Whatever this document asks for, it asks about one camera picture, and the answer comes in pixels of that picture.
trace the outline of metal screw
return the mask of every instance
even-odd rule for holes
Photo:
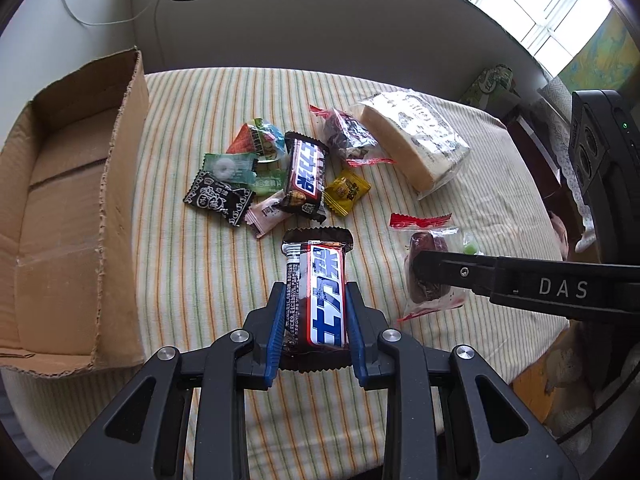
[[[234,343],[244,343],[249,339],[249,333],[246,330],[234,330],[231,333],[231,341]]]
[[[460,357],[461,359],[471,359],[474,355],[476,355],[476,352],[473,348],[471,348],[471,346],[460,345],[458,348],[456,348],[456,354],[458,354],[458,357]]]
[[[394,330],[393,328],[387,328],[382,333],[382,339],[384,339],[385,341],[389,341],[390,343],[398,341],[401,337],[402,334],[399,333],[398,330]]]
[[[163,346],[158,350],[158,359],[161,361],[170,361],[175,357],[175,348],[172,346]]]

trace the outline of yellow candy wrapper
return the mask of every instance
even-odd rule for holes
[[[371,184],[350,170],[342,173],[324,189],[324,203],[340,216],[347,216],[353,204],[371,189]]]

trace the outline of green candy wrapper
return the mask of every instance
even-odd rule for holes
[[[206,153],[202,169],[216,180],[232,184],[255,184],[256,153]]]
[[[266,173],[258,173],[255,177],[255,184],[251,184],[249,189],[257,196],[271,195],[282,188],[287,177],[284,170],[271,170]]]

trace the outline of chocolate bar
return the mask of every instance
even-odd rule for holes
[[[344,253],[352,247],[351,233],[337,227],[285,234],[286,336],[281,368],[312,371],[350,364]]]
[[[319,140],[297,132],[287,132],[284,137],[290,155],[289,173],[285,196],[277,207],[322,223],[326,220],[322,192],[329,150]]]

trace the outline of candy bar wrapper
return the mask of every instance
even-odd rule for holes
[[[344,253],[352,247],[347,229],[295,229],[285,234],[286,336],[281,368],[312,371],[350,364]]]
[[[201,209],[219,212],[233,226],[240,225],[254,198],[254,192],[244,187],[233,188],[200,170],[183,202]]]
[[[326,220],[322,192],[328,148],[319,140],[297,132],[287,132],[289,172],[285,196],[277,207],[317,222]]]
[[[338,178],[324,190],[324,201],[340,216],[347,216],[353,205],[369,192],[371,184],[353,171],[342,170]]]
[[[255,184],[257,153],[205,153],[202,169],[220,182]]]
[[[271,123],[255,118],[240,128],[227,153],[255,152],[259,162],[272,162],[284,155],[284,136]]]
[[[335,153],[349,166],[366,166],[381,162],[394,163],[391,158],[388,158],[377,140],[353,116],[336,108],[321,110],[313,105],[309,105],[309,111],[324,119],[322,141],[329,146],[332,153]]]
[[[262,202],[253,204],[244,216],[244,221],[254,230],[256,238],[262,238],[280,222],[291,216],[275,205],[284,198],[284,191],[279,190]]]
[[[391,215],[389,228],[394,231],[407,232],[410,235],[409,252],[404,258],[404,286],[407,303],[400,321],[423,316],[437,310],[462,306],[468,298],[466,289],[445,283],[433,283],[427,273],[417,272],[413,266],[415,257],[421,251],[450,251],[454,253],[465,251],[462,231],[450,223],[450,218],[451,215],[437,218]]]

